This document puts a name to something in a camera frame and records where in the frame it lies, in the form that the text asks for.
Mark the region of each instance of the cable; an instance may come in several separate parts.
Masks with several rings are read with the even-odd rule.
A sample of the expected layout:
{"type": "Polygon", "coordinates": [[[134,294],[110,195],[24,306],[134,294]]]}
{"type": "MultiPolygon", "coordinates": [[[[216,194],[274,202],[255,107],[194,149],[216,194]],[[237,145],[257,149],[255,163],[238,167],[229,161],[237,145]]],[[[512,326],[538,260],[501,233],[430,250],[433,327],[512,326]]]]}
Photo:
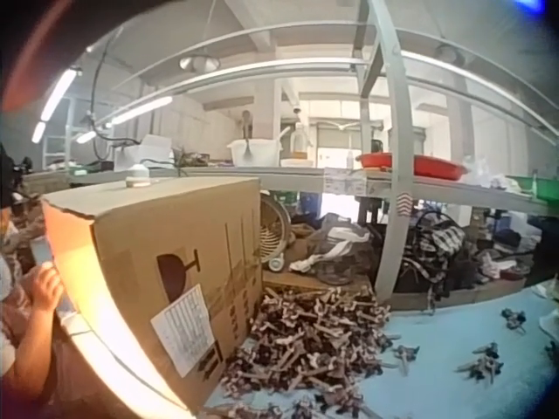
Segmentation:
{"type": "MultiPolygon", "coordinates": [[[[108,50],[111,46],[111,44],[120,36],[120,34],[122,33],[122,26],[114,32],[113,36],[109,38],[109,40],[107,41],[107,43],[105,44],[105,48],[103,48],[103,52],[101,54],[99,63],[97,64],[97,67],[95,68],[95,74],[93,75],[93,83],[92,83],[92,88],[91,88],[91,101],[89,104],[89,124],[91,126],[91,129],[97,134],[97,136],[99,138],[101,138],[102,140],[105,141],[124,141],[124,142],[132,142],[135,145],[139,145],[140,142],[138,140],[134,140],[132,138],[128,138],[128,137],[122,137],[122,138],[111,138],[111,137],[107,137],[106,135],[104,135],[95,125],[95,94],[97,91],[97,81],[99,80],[99,75],[100,75],[100,71],[101,71],[101,67],[103,66],[103,64],[105,63],[105,59],[107,58],[107,54],[108,54],[108,50]]],[[[108,156],[110,155],[110,152],[107,152],[107,155],[105,155],[104,157],[101,157],[99,154],[99,150],[97,149],[97,145],[96,145],[96,141],[95,139],[93,139],[93,152],[95,153],[95,157],[97,157],[97,159],[99,161],[105,161],[108,156]]]]}

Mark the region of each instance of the ceiling light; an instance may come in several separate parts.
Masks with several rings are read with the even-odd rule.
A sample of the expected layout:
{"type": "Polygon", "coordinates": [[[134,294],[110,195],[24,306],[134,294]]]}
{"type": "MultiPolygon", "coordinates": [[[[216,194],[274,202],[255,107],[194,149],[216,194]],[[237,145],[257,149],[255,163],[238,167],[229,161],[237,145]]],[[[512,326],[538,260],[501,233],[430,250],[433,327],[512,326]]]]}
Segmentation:
{"type": "Polygon", "coordinates": [[[45,133],[46,124],[43,121],[37,123],[35,127],[35,131],[33,131],[33,136],[31,137],[31,141],[35,144],[38,144],[43,138],[43,134],[45,133]]]}
{"type": "Polygon", "coordinates": [[[131,120],[136,116],[140,116],[143,113],[147,113],[157,109],[158,107],[166,106],[173,101],[172,96],[165,96],[164,98],[152,100],[151,102],[146,103],[145,105],[138,106],[137,108],[131,109],[128,112],[123,113],[122,115],[115,116],[113,120],[111,120],[111,125],[119,125],[122,122],[126,122],[127,120],[131,120]]]}
{"type": "Polygon", "coordinates": [[[215,72],[221,66],[218,58],[210,57],[209,55],[192,55],[181,58],[178,64],[186,72],[193,72],[195,74],[215,72]]]}
{"type": "Polygon", "coordinates": [[[89,131],[88,133],[82,134],[80,135],[77,139],[76,142],[78,144],[85,144],[86,142],[92,140],[93,138],[95,138],[97,136],[97,133],[95,133],[95,131],[89,131]]]}
{"type": "Polygon", "coordinates": [[[41,120],[44,122],[48,122],[52,114],[54,113],[56,106],[59,105],[59,102],[62,100],[62,97],[70,87],[73,80],[78,75],[78,70],[69,69],[66,70],[62,76],[60,77],[59,81],[57,82],[54,89],[52,89],[51,96],[46,101],[45,107],[43,108],[43,112],[41,113],[41,120]]]}

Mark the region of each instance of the fan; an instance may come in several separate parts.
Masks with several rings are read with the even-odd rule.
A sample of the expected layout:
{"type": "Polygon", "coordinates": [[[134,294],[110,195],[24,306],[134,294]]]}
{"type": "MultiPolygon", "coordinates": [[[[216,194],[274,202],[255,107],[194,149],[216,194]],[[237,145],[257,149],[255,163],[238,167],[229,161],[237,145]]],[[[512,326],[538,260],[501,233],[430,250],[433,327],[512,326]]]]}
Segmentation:
{"type": "Polygon", "coordinates": [[[260,194],[260,261],[279,256],[287,246],[291,221],[285,207],[268,194],[260,194]]]}

